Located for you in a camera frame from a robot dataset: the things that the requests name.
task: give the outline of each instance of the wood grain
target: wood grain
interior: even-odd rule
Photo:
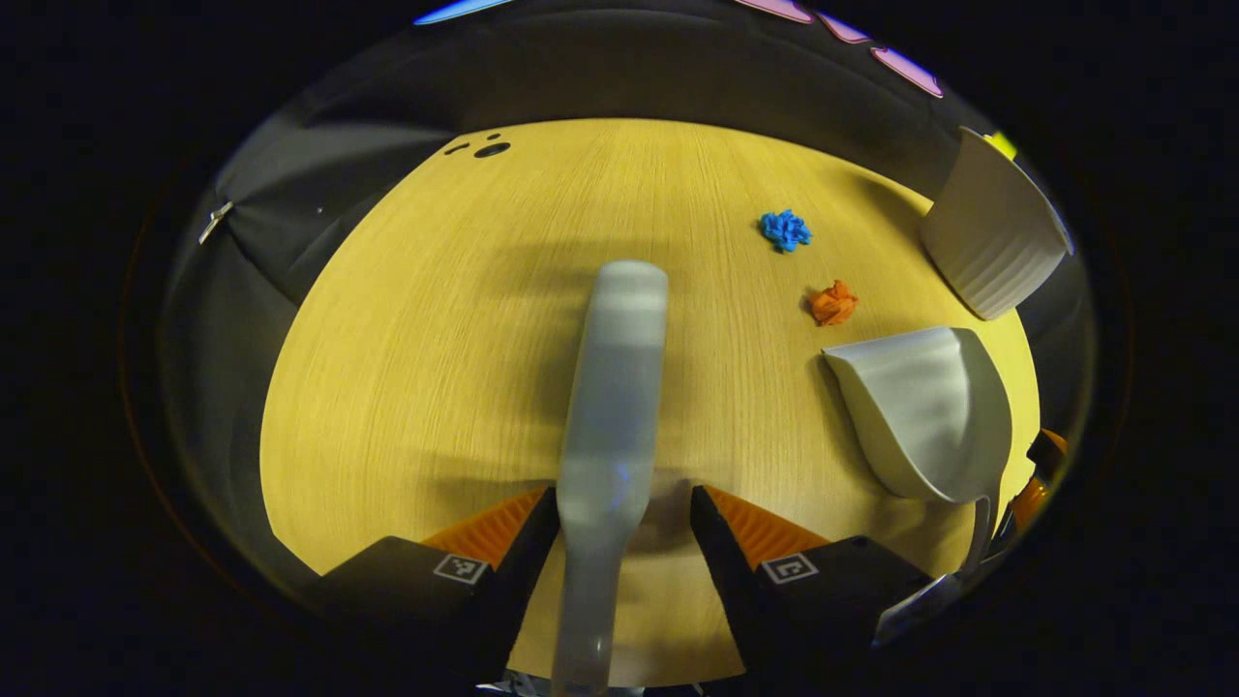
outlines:
[[[922,250],[929,201],[798,145],[673,121],[589,119],[467,134],[418,166],[327,264],[266,401],[275,535],[325,573],[379,537],[421,540],[553,482],[597,267],[670,276],[654,499],[624,558],[613,685],[743,670],[688,527],[707,483],[831,540],[869,535],[932,574],[961,562],[970,506],[897,499],[870,473],[824,345],[970,327],[1011,400],[1004,500],[1032,467],[1037,386],[1020,317],[976,318]],[[491,157],[488,144],[512,147]],[[757,218],[793,208],[813,243],[779,254]],[[802,306],[840,277],[844,324]],[[550,673],[556,543],[510,667]]]

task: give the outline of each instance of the crumpled paper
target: crumpled paper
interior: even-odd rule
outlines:
[[[808,244],[809,239],[813,238],[809,228],[804,227],[804,219],[793,215],[790,208],[777,215],[774,213],[763,214],[762,234],[783,251],[794,251],[797,244]]]
[[[836,324],[847,321],[860,297],[852,295],[847,284],[835,280],[835,284],[821,292],[809,293],[809,312],[818,319],[818,326]]]

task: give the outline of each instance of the orange crumpled paper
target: orange crumpled paper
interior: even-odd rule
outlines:
[[[809,312],[813,313],[813,318],[818,319],[818,326],[844,323],[856,308],[857,302],[860,302],[860,297],[851,293],[847,284],[835,280],[831,287],[821,292],[809,293]]]

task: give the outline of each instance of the blue crumpled paper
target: blue crumpled paper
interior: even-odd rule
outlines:
[[[762,215],[762,234],[783,251],[794,251],[797,244],[808,244],[813,238],[809,228],[804,227],[804,219],[793,215],[790,208],[777,215]]]

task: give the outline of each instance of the table surface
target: table surface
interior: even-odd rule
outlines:
[[[512,146],[473,156],[496,142]],[[979,319],[947,286],[916,234],[929,206],[830,155],[714,126],[585,119],[461,135],[357,225],[292,323],[263,420],[271,527],[326,573],[380,537],[422,540],[553,483],[593,276],[636,258],[667,270],[670,306],[653,499],[623,562],[612,685],[743,671],[689,530],[693,484],[954,571],[971,506],[887,493],[820,358],[973,328],[1011,401],[1002,500],[1027,482],[1038,404],[1023,327],[1015,311]],[[814,234],[792,254],[757,227],[784,208]],[[819,327],[803,297],[836,277],[860,305]],[[560,540],[514,670],[550,673],[563,569]]]

